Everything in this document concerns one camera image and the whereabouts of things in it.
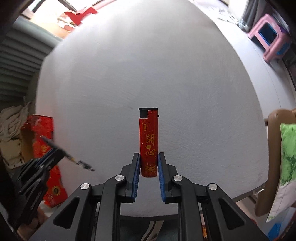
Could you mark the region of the person left hand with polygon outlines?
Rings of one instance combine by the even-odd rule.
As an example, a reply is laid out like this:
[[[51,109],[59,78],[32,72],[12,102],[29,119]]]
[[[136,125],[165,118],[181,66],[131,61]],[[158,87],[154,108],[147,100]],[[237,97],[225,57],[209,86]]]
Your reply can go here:
[[[53,214],[54,209],[37,209],[37,215],[34,217],[29,225],[20,225],[16,233],[21,240],[29,240],[38,228]]]

